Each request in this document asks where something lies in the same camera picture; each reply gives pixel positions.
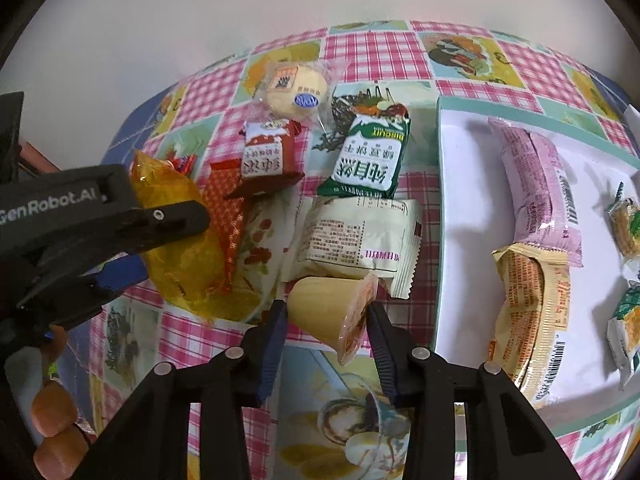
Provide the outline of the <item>left hand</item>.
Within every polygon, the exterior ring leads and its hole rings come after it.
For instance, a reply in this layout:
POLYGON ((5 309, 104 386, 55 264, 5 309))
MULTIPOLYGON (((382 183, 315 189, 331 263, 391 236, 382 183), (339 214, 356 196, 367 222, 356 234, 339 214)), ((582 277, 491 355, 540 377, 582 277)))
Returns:
POLYGON ((34 464, 45 479, 69 479, 90 448, 89 437, 77 426, 78 411, 70 393, 46 379, 32 401, 30 417, 43 440, 34 464))

